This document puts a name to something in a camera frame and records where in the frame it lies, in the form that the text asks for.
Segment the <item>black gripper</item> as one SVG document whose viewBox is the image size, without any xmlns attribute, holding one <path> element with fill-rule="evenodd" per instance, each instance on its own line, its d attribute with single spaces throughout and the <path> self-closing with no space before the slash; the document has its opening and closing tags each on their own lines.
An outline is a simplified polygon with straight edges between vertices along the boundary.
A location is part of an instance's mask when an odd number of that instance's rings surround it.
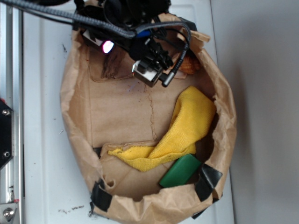
<svg viewBox="0 0 299 224">
<path fill-rule="evenodd" d="M 137 31 L 142 25 L 160 22 L 159 15 L 169 11 L 171 1 L 98 0 L 93 6 L 83 0 L 77 0 L 75 5 L 79 15 L 115 25 L 126 31 Z M 164 72 L 164 68 L 173 65 L 168 51 L 155 41 L 167 36 L 164 28 L 146 28 L 132 39 L 99 29 L 96 29 L 95 33 L 86 29 L 80 34 L 87 46 L 105 55 L 111 52 L 114 43 L 127 51 L 136 61 L 132 67 L 133 76 L 149 87 L 154 87 L 159 80 L 163 87 L 167 87 L 174 78 L 173 70 L 168 74 Z"/>
</svg>

